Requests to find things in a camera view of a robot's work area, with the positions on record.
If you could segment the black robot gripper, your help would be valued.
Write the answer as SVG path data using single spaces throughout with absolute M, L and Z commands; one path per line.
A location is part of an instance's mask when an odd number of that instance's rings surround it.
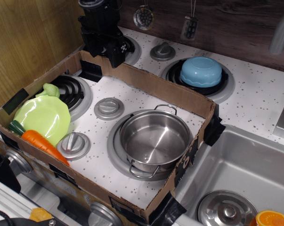
M 102 37 L 119 36 L 123 33 L 118 28 L 122 5 L 118 4 L 80 4 L 83 16 L 78 17 L 81 23 L 81 34 L 87 51 L 96 57 L 100 54 L 98 42 Z M 107 54 L 112 68 L 117 68 L 126 58 L 126 43 L 109 42 Z

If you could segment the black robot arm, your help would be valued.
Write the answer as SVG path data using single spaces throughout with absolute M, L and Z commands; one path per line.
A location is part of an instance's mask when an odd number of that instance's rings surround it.
M 78 17 L 81 23 L 81 35 L 88 52 L 96 57 L 104 51 L 112 68 L 125 61 L 126 42 L 118 28 L 120 10 L 123 2 L 117 0 L 80 0 L 83 16 Z

